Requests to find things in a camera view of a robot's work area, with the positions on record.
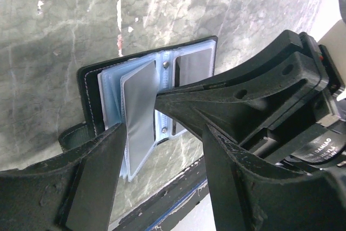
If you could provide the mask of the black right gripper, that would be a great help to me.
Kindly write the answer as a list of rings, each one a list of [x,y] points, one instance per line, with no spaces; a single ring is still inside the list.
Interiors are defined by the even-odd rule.
[[[238,66],[157,95],[155,109],[199,140],[208,124],[270,163],[345,170],[344,90],[328,48],[284,30]]]

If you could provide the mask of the black card holder wallet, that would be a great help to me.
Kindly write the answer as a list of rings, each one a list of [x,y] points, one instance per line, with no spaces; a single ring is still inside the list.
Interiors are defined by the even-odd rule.
[[[85,122],[60,135],[62,148],[76,148],[118,123],[125,124],[122,115],[121,77],[145,63],[155,61],[160,79],[157,94],[213,76],[217,42],[216,36],[209,36],[80,68],[77,83]],[[155,109],[154,124],[154,148],[185,132],[180,123]],[[120,176],[128,180],[125,152]]]

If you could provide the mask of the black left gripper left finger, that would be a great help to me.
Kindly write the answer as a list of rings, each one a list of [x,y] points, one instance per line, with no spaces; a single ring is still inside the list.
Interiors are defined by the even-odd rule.
[[[1,230],[107,230],[124,155],[116,124],[83,145],[1,172]]]

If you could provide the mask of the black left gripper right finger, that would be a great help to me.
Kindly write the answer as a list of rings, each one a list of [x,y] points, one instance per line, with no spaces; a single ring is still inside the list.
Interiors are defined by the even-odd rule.
[[[202,134],[217,230],[345,230],[345,172],[287,170],[231,142]]]

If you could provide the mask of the grey credit card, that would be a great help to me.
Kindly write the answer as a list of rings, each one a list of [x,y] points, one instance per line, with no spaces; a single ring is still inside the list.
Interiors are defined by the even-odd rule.
[[[160,79],[155,61],[150,61],[121,77],[122,115],[127,141],[125,162],[128,181],[144,165],[155,146],[154,106]]]

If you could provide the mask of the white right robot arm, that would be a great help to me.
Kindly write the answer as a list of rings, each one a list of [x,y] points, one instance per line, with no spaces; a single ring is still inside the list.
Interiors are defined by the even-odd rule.
[[[345,170],[345,0],[322,0],[311,33],[285,30],[221,74],[155,107],[203,142],[208,175],[268,164]]]

